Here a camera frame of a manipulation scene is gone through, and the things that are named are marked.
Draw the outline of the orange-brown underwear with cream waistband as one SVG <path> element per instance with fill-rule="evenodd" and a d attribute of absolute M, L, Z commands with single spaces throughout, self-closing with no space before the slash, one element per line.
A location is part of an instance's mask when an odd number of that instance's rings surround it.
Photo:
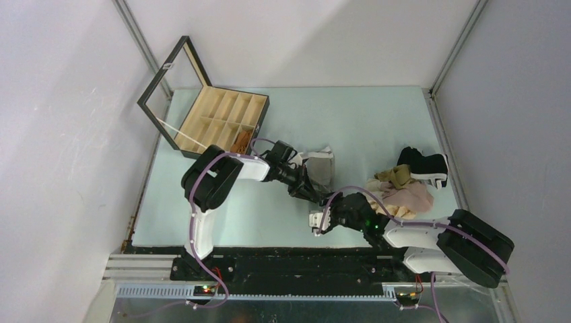
<path fill-rule="evenodd" d="M 233 153 L 246 153 L 248 145 L 253 135 L 253 130 L 243 130 L 238 133 L 235 142 L 232 144 L 230 151 Z"/>

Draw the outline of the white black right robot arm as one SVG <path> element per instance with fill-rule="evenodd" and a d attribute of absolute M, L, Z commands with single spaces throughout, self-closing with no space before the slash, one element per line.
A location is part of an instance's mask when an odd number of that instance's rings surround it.
<path fill-rule="evenodd" d="M 394 277 L 409 281 L 417 274 L 463 275 L 487 288 L 496 288 L 509 274 L 514 242 L 476 215 L 456 209 L 432 220 L 409 220 L 389 214 L 370 192 L 324 198 L 317 229 L 325 234 L 340 226 L 360 233 L 374 249 L 391 253 Z"/>

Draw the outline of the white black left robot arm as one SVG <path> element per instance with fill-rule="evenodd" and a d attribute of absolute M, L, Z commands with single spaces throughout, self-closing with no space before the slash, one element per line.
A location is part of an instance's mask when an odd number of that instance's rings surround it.
<path fill-rule="evenodd" d="M 187 263 L 190 275 L 201 281 L 212 274 L 213 263 L 207 256 L 213 251 L 213 212 L 224 203 L 236 181 L 278 181 L 287 186 L 291 197 L 312 203 L 325 200 L 327 193 L 318 191 L 307 167 L 295 164 L 293 158 L 294 148 L 283 141 L 275 142 L 272 149 L 260 156 L 210 145 L 185 172 L 181 186 L 191 215 L 184 248 L 193 256 Z"/>

